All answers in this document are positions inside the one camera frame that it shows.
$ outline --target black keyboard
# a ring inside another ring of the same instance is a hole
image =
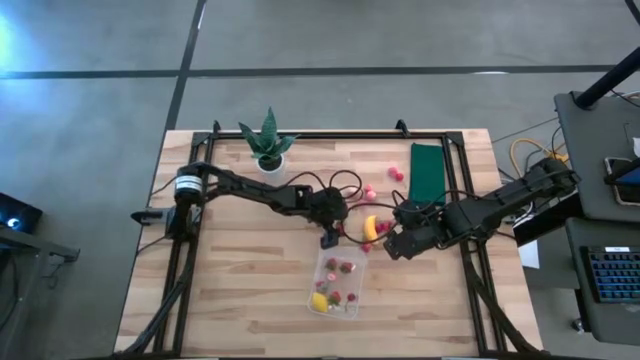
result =
[[[587,272],[599,303],[640,303],[640,247],[585,248]]]

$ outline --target green cloth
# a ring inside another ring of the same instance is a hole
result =
[[[411,180],[409,199],[415,202],[431,202],[444,192],[444,158],[442,147],[435,145],[411,145]],[[444,205],[442,197],[436,205]]]

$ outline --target concrete floor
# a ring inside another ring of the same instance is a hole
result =
[[[177,70],[196,0],[5,0],[2,71]],[[637,46],[640,29],[619,0],[209,0],[193,69],[607,65]],[[281,128],[488,128],[493,139],[555,116],[552,97],[601,73],[192,78],[178,129],[257,125],[267,106]],[[41,233],[82,248],[43,287],[24,359],[110,353],[176,80],[0,80],[0,191],[46,213]],[[640,89],[634,76],[618,90]],[[550,142],[552,121],[494,144]],[[528,149],[520,149],[522,161]],[[637,358],[568,328],[567,291],[532,288],[547,350]]]

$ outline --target plastic container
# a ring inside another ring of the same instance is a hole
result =
[[[309,310],[344,320],[355,319],[366,266],[367,257],[358,247],[338,246],[320,251],[307,302]]]

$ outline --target wooden tabletop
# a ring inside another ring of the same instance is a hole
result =
[[[484,129],[460,131],[476,192],[484,194],[499,187],[489,133]],[[154,189],[186,164],[192,133],[167,133]],[[336,170],[350,169],[365,184],[373,185],[379,201],[392,204],[391,191],[396,189],[406,196],[409,177],[398,183],[386,175],[386,170],[397,166],[409,174],[413,142],[440,145],[437,140],[412,139],[298,140],[286,154],[287,178],[311,170],[328,181]],[[458,187],[463,189],[455,151],[453,155]],[[217,140],[213,159],[216,166],[260,179],[244,141]],[[349,176],[340,176],[336,181],[340,186],[354,183]],[[312,177],[302,177],[297,183],[319,189]],[[150,204],[171,206],[172,196],[173,187],[169,186]],[[389,209],[363,207],[350,214],[346,230],[360,236],[363,219],[369,214],[391,219]],[[432,249],[411,261],[393,261],[384,249],[375,248],[368,255],[358,316],[351,321],[339,320],[307,309],[321,229],[303,218],[284,217],[264,205],[231,196],[209,203],[203,219],[183,356],[477,354],[458,246],[444,251]],[[145,228],[140,246],[162,234],[160,225]],[[131,344],[157,310],[170,244],[169,240],[162,241],[137,258],[116,350]],[[340,240],[340,246],[353,245]],[[500,305],[525,338],[541,348],[515,242],[496,236],[488,242],[487,249]],[[175,308],[167,331],[168,344],[173,338]],[[490,321],[484,310],[487,338],[492,344]]]

